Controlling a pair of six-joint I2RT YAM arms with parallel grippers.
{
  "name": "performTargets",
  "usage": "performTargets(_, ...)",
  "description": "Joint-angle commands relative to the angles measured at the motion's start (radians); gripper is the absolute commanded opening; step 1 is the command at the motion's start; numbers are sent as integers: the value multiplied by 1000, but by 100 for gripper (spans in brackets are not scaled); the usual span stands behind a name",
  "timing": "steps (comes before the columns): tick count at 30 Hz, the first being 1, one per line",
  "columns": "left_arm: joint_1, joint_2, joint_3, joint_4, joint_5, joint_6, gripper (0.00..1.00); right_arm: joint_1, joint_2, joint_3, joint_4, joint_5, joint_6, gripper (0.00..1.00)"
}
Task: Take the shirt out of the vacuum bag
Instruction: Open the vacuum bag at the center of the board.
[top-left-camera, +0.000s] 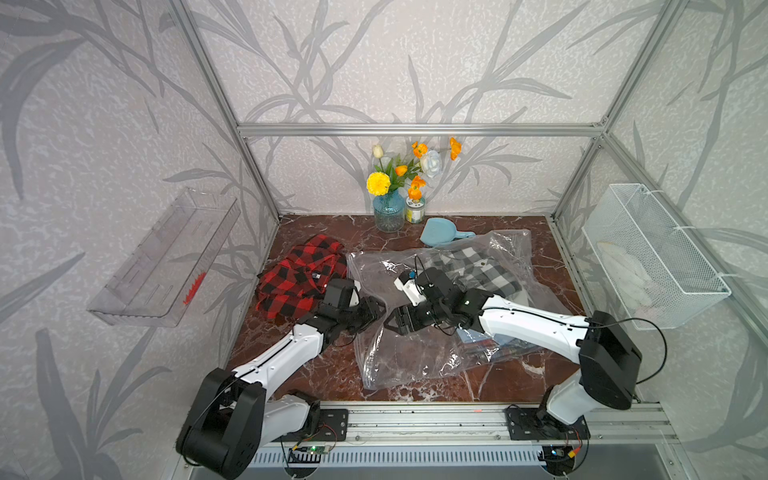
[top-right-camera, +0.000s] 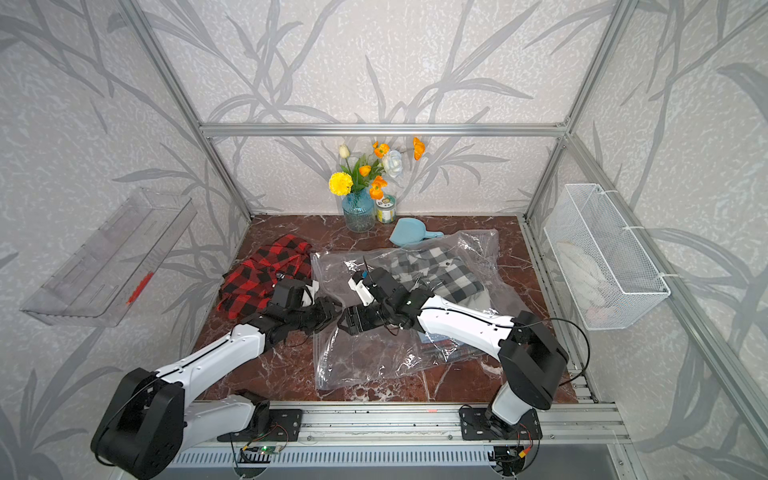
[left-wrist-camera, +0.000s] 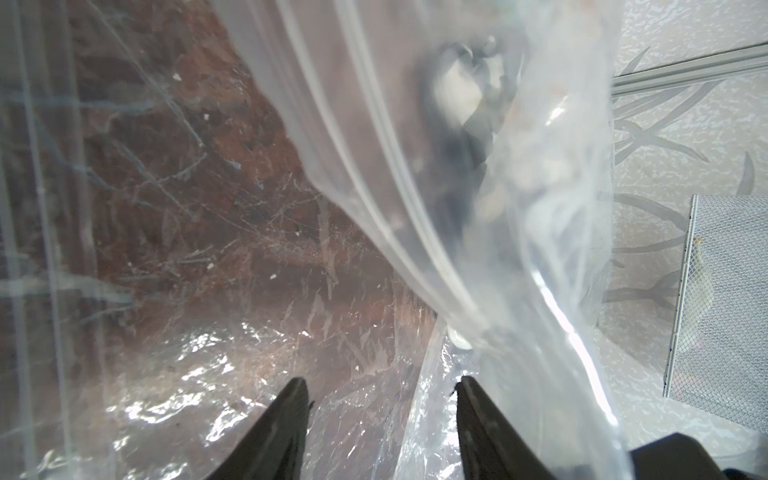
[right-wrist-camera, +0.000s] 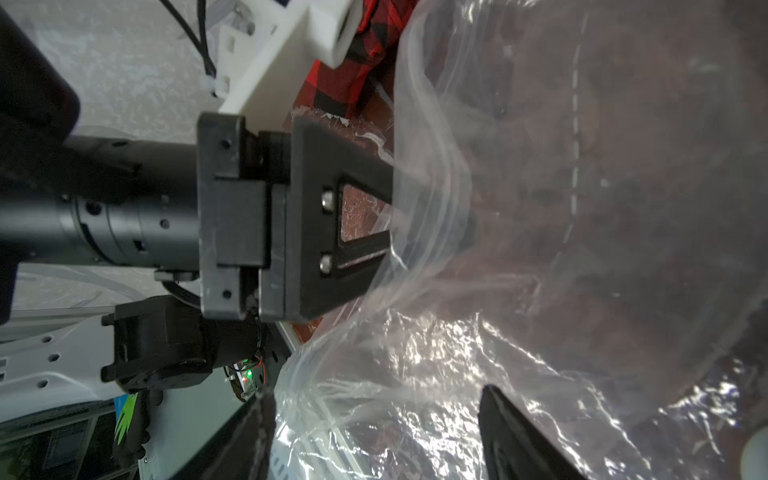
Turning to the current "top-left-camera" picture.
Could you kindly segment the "grey white plaid shirt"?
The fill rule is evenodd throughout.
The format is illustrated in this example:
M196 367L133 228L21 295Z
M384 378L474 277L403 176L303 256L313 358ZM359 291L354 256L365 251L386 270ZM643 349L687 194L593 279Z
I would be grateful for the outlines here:
M425 261L427 268L437 268L465 290L482 289L513 300L523 290L517 277L499 261L473 247L437 250Z

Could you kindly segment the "clear plastic vacuum bag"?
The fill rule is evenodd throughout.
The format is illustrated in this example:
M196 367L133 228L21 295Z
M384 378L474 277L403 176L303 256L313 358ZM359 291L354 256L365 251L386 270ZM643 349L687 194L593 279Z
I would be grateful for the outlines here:
M473 247L485 253L515 275L523 290L511 301L564 314L566 308L555 294L534 276L532 234L528 230L496 230L454 241L436 248L404 251L354 252L348 255L348 273L360 282L364 294L382 300L388 312L407 303L396 289L395 279L405 271L423 271L425 261L437 250ZM448 334L427 327L406 336L386 330L376 321L354 342L362 383L367 390L395 387L416 381L457 375L480 366L464 357L458 331Z

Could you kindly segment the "red black plaid shirt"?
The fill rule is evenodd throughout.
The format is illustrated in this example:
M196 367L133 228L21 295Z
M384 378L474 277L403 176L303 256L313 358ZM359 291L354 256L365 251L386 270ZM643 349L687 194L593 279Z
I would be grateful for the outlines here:
M324 298L328 283L347 276L346 251L336 239L317 234L294 245L261 275L256 307L268 319L299 319Z

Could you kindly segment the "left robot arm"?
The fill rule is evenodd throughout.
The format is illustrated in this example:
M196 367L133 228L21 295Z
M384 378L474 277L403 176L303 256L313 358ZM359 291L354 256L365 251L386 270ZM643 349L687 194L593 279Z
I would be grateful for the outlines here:
M359 332L384 313L384 303L373 296L347 307L322 303L260 356L232 371L210 371L181 427L176 452L192 466L238 478L259 448L314 422L316 408L308 396L287 394L273 401L275 391L342 332Z

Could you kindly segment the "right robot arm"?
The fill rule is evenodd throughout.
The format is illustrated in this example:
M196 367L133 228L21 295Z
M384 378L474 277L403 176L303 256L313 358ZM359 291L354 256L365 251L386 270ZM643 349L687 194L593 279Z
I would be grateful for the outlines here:
M492 338L512 337L550 350L578 366L542 399L538 417L572 425L607 407L628 410L642 363L639 348L611 315L568 316L523 306L480 289L447 298L424 292L419 303L396 308L385 328L408 335L445 323Z

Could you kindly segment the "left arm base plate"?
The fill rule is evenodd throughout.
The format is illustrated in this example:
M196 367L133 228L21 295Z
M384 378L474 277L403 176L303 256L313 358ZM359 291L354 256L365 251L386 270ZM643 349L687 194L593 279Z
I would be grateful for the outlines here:
M308 441L339 442L345 441L349 427L347 409L311 409L299 438Z

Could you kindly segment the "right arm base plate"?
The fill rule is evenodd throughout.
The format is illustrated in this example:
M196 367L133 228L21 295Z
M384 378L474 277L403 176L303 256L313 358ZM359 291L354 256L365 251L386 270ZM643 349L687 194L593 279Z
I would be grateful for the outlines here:
M507 430L511 440L542 442L586 441L591 438L584 417L570 425L560 422L538 407L510 405L504 410Z

